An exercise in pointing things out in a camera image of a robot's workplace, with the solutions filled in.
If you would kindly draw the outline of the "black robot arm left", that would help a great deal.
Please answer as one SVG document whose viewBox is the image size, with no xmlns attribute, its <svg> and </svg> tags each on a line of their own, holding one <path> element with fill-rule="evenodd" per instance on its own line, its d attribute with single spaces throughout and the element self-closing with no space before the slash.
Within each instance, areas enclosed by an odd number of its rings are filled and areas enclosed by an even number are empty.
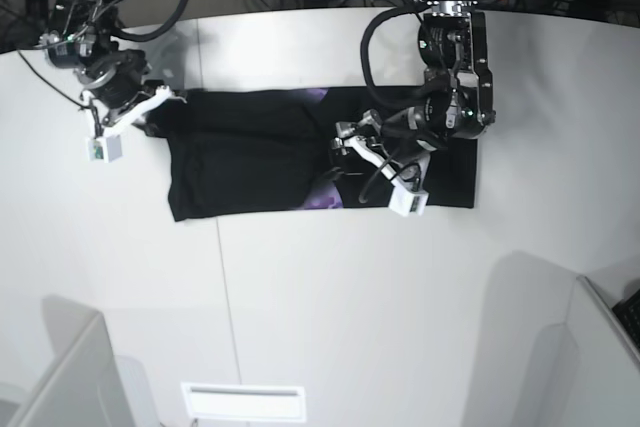
<svg viewBox="0 0 640 427">
<path fill-rule="evenodd" d="M 367 25 L 359 54 L 374 106 L 358 122 L 337 124 L 337 174 L 361 176 L 369 164 L 393 180 L 414 181 L 424 174 L 431 181 L 475 181 L 478 139 L 496 120 L 479 1 L 406 0 Z M 402 96 L 389 96 L 374 79 L 370 44 L 384 23 L 409 16 L 418 22 L 423 79 Z"/>
</svg>

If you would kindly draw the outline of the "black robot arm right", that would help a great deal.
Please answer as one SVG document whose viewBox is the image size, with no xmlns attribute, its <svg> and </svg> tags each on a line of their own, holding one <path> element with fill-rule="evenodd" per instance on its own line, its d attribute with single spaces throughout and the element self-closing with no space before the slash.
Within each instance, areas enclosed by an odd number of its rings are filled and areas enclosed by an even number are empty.
<svg viewBox="0 0 640 427">
<path fill-rule="evenodd" d="M 178 22 L 189 0 L 179 0 L 167 20 L 155 30 L 134 34 L 118 20 L 124 0 L 56 0 L 39 42 L 55 68 L 74 72 L 82 91 L 71 102 L 86 112 L 92 138 L 116 137 L 167 100 L 184 95 L 161 81 L 147 81 L 150 65 L 144 51 L 121 49 L 121 40 L 136 44 L 153 41 Z"/>
</svg>

